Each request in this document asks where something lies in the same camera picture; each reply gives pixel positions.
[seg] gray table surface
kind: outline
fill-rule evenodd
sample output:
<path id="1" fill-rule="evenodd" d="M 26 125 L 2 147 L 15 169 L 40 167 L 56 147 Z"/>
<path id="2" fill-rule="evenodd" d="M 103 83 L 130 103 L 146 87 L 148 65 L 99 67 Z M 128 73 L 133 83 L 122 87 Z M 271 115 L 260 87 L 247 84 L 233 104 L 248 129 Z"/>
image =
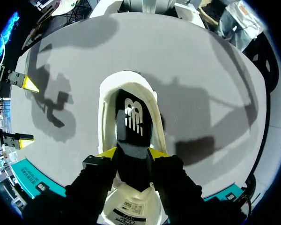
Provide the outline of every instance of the gray table surface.
<path id="1" fill-rule="evenodd" d="M 215 34 L 177 18 L 100 16 L 44 38 L 18 61 L 40 89 L 12 87 L 11 122 L 35 142 L 18 152 L 68 185 L 98 153 L 99 86 L 137 70 L 158 94 L 168 153 L 177 154 L 203 197 L 242 186 L 264 133 L 266 89 L 257 68 Z"/>

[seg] new balance logo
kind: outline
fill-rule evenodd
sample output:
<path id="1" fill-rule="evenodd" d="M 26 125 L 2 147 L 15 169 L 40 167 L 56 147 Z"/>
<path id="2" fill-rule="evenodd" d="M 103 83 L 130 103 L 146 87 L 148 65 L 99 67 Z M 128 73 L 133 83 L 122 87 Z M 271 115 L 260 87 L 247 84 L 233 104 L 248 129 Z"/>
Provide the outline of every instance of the new balance logo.
<path id="1" fill-rule="evenodd" d="M 139 102 L 133 102 L 131 99 L 126 98 L 125 100 L 125 114 L 128 115 L 128 118 L 125 118 L 125 126 L 129 125 L 131 128 L 142 136 L 142 127 L 140 124 L 142 123 L 142 107 Z"/>

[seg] shoe insole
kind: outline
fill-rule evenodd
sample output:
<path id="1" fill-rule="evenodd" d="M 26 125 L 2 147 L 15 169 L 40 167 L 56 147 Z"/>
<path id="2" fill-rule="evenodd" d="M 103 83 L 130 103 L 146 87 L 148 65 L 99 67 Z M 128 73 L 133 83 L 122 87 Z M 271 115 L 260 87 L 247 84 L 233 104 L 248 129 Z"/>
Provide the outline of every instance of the shoe insole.
<path id="1" fill-rule="evenodd" d="M 116 99 L 118 173 L 127 185 L 143 191 L 150 179 L 146 162 L 152 135 L 152 119 L 146 104 L 119 90 Z"/>

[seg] yellow trim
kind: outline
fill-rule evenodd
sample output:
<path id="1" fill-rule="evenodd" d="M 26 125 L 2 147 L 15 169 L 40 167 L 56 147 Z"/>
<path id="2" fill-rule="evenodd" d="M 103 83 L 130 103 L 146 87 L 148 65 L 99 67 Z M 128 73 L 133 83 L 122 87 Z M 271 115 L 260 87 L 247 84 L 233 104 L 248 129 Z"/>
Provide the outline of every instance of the yellow trim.
<path id="1" fill-rule="evenodd" d="M 105 152 L 103 152 L 103 153 L 97 155 L 97 157 L 108 157 L 108 158 L 112 158 L 113 155 L 114 155 L 114 153 L 115 153 L 115 151 L 116 151 L 116 149 L 117 149 L 117 147 L 114 147 L 114 148 L 112 148 L 112 149 L 109 149 L 109 150 L 107 150 L 107 151 L 105 151 Z"/>
<path id="2" fill-rule="evenodd" d="M 153 159 L 159 158 L 159 157 L 170 157 L 169 155 L 161 152 L 161 151 L 157 151 L 155 149 L 149 148 L 149 151 L 153 157 Z"/>
<path id="3" fill-rule="evenodd" d="M 27 145 L 30 145 L 33 142 L 34 140 L 20 139 L 19 140 L 20 149 L 25 148 Z"/>
<path id="4" fill-rule="evenodd" d="M 34 85 L 30 78 L 25 75 L 23 86 L 24 89 L 39 93 L 39 89 Z"/>

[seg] blue light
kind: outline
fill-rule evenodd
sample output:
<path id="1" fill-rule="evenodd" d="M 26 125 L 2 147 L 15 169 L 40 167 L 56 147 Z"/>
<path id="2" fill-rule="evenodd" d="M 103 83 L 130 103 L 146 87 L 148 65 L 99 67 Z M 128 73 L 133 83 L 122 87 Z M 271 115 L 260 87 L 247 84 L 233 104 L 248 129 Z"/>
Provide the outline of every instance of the blue light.
<path id="1" fill-rule="evenodd" d="M 10 38 L 10 34 L 11 31 L 15 25 L 15 22 L 17 22 L 20 19 L 20 17 L 18 16 L 18 12 L 15 12 L 11 18 L 9 19 L 9 21 L 7 22 L 5 28 L 3 29 L 3 31 L 1 32 L 4 42 L 5 44 L 9 41 Z M 2 38 L 0 36 L 0 56 L 3 53 L 3 42 L 2 42 Z"/>

